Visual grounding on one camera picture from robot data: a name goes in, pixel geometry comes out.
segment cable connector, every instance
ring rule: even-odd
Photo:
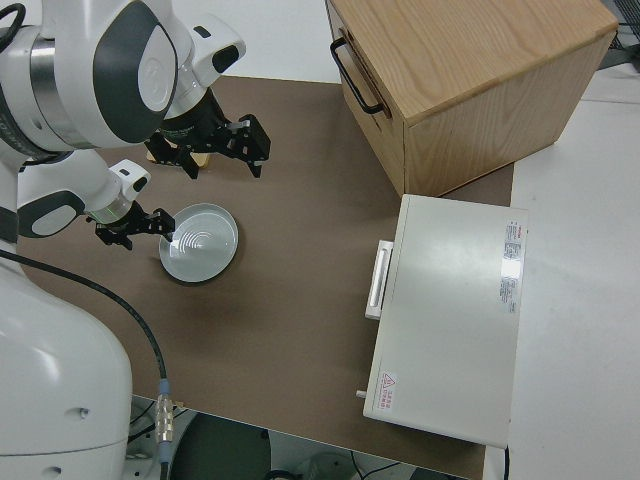
[[[171,462],[171,442],[173,441],[173,402],[169,397],[169,381],[160,380],[159,396],[156,402],[156,442],[160,463]]]
[[[158,396],[156,403],[156,441],[171,442],[173,440],[173,402],[169,395]]]

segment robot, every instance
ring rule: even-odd
[[[13,261],[18,234],[46,237],[87,214],[107,244],[171,238],[173,219],[142,210],[149,174],[96,148],[145,142],[158,163],[197,177],[192,152],[238,158],[260,176],[270,141],[258,120],[223,114],[209,86],[245,53],[207,12],[179,20],[170,0],[58,0],[24,26],[0,18],[0,478],[121,478],[131,402],[129,360],[97,319],[36,287]],[[171,401],[161,365],[162,478]]]

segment white appliance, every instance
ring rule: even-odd
[[[526,235],[524,210],[403,196],[367,306],[365,416],[507,446]]]

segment wooden box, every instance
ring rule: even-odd
[[[600,0],[327,0],[327,10],[371,147],[398,193],[430,196],[555,142],[617,28]]]

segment sticker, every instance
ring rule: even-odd
[[[398,375],[391,372],[380,372],[378,378],[378,399],[376,408],[386,412],[393,410],[393,397],[395,395]]]
[[[518,289],[522,270],[523,226],[510,222],[504,233],[502,268],[500,270],[500,301],[509,313],[518,309]]]

